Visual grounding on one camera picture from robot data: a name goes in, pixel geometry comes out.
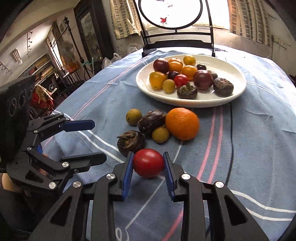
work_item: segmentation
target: black frame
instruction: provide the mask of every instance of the black frame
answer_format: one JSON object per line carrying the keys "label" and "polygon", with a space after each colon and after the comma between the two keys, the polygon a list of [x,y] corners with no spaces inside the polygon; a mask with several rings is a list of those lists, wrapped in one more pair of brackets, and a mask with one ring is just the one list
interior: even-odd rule
{"label": "black frame", "polygon": [[108,29],[108,24],[105,16],[105,12],[103,9],[102,1],[94,1],[94,0],[81,0],[74,7],[74,15],[76,19],[77,28],[79,31],[79,35],[82,41],[82,45],[87,56],[89,62],[91,62],[91,55],[89,52],[89,48],[84,36],[84,32],[81,26],[80,20],[87,14],[90,13],[92,24],[94,27],[94,31],[96,34],[96,39],[99,44],[100,52],[102,55],[102,59],[95,61],[94,66],[100,66],[100,68],[95,68],[95,73],[99,72],[102,68],[102,62],[105,57],[108,59],[113,58],[114,48],[111,41],[111,36]]}
{"label": "black frame", "polygon": [[[152,21],[150,21],[142,11],[141,0],[138,0],[138,3],[139,3],[138,5],[136,4],[136,0],[133,0],[138,16],[140,16],[140,13],[141,13],[142,16],[149,23],[153,24],[154,26],[162,28],[162,29],[174,30],[174,32],[148,35],[146,30],[145,30],[145,27],[143,25],[143,22],[142,22],[141,18],[139,18],[140,25],[141,25],[141,28],[142,28],[141,36],[142,36],[142,39],[143,39],[143,42],[144,42],[142,57],[147,56],[151,52],[155,51],[157,48],[163,48],[163,47],[207,48],[207,49],[212,50],[212,57],[216,57],[215,49],[214,49],[213,24],[212,24],[212,18],[211,18],[209,4],[208,4],[207,0],[205,0],[205,2],[206,2],[206,6],[207,6],[207,13],[208,13],[208,16],[209,16],[210,32],[209,33],[208,32],[178,32],[178,30],[190,27],[197,20],[199,20],[201,14],[202,14],[202,10],[203,10],[202,0],[199,0],[199,1],[200,1],[200,11],[199,11],[199,13],[198,13],[195,20],[193,20],[191,23],[189,23],[187,25],[184,25],[184,26],[181,26],[181,27],[168,28],[168,27],[157,25],[157,24],[153,23]],[[210,43],[209,42],[203,42],[201,40],[196,40],[196,39],[170,39],[170,40],[155,41],[154,43],[151,43],[151,41],[150,41],[150,38],[153,38],[153,37],[168,36],[168,35],[189,35],[189,34],[190,35],[208,35],[208,36],[211,37],[211,42]]]}

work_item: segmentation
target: white plate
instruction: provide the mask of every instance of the white plate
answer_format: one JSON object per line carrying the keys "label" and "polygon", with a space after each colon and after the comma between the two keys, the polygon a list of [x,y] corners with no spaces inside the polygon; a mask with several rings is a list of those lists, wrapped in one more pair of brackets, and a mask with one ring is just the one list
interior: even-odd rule
{"label": "white plate", "polygon": [[[179,58],[183,60],[186,54],[174,55],[165,57],[166,60],[171,58]],[[238,70],[233,65],[220,60],[215,57],[206,56],[206,55],[193,55],[196,59],[196,64],[204,64],[207,67],[207,70],[212,70],[217,73],[218,77],[227,79],[230,81],[233,86],[233,93],[228,97],[219,97],[215,94],[213,86],[209,91],[205,93],[198,92],[197,98],[195,100],[180,99],[177,96],[177,90],[171,94],[166,94],[163,90],[155,91],[152,89],[149,83],[149,74],[153,72],[153,62],[144,66],[136,76],[136,82],[139,89],[146,95],[156,99],[160,102],[181,106],[181,107],[192,107],[192,108],[204,108],[204,107],[213,107],[222,104],[226,104],[235,98],[239,97],[247,86],[247,81],[243,73]]]}

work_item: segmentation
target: silver screw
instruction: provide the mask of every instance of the silver screw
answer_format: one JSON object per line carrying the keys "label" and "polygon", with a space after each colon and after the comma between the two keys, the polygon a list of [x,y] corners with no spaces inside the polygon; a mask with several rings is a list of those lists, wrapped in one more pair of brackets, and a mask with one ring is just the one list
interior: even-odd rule
{"label": "silver screw", "polygon": [[182,174],[181,177],[182,177],[184,180],[188,180],[188,179],[190,179],[190,175],[187,174],[187,173]]}
{"label": "silver screw", "polygon": [[81,182],[79,181],[73,182],[73,187],[78,188],[80,186],[81,186]]}
{"label": "silver screw", "polygon": [[216,185],[217,188],[224,187],[224,183],[223,182],[216,182],[215,185]]}
{"label": "silver screw", "polygon": [[65,162],[62,163],[62,166],[63,167],[68,167],[69,166],[69,163],[65,161]]}
{"label": "silver screw", "polygon": [[115,174],[113,174],[113,173],[109,173],[109,174],[107,174],[107,179],[113,179],[113,178],[115,178]]}
{"label": "silver screw", "polygon": [[54,182],[51,182],[51,183],[49,184],[49,188],[50,188],[50,189],[55,189],[56,186],[57,186],[57,185],[56,185]]}

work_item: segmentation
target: orange fruit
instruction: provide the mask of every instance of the orange fruit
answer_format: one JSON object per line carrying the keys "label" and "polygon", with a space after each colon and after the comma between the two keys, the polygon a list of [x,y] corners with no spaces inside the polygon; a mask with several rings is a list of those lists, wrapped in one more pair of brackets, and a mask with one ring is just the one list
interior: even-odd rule
{"label": "orange fruit", "polygon": [[180,64],[183,65],[182,60],[180,60],[179,58],[171,58],[171,59],[168,61],[168,63],[171,63],[171,62],[179,62]]}
{"label": "orange fruit", "polygon": [[186,55],[183,58],[183,62],[184,62],[185,65],[192,65],[192,66],[194,66],[195,63],[196,63],[196,60],[195,60],[195,58],[192,55]]}
{"label": "orange fruit", "polygon": [[180,72],[183,68],[183,64],[177,62],[177,61],[173,61],[169,63],[169,70],[170,71],[177,71]]}
{"label": "orange fruit", "polygon": [[195,113],[186,108],[175,108],[167,113],[165,126],[173,136],[188,141],[198,134],[200,120]]}
{"label": "orange fruit", "polygon": [[186,75],[189,80],[193,80],[193,76],[196,71],[197,71],[197,68],[192,65],[185,65],[182,68],[182,74]]}
{"label": "orange fruit", "polygon": [[161,90],[163,88],[163,82],[167,79],[167,75],[162,72],[152,72],[149,75],[149,82],[151,87],[155,90]]}

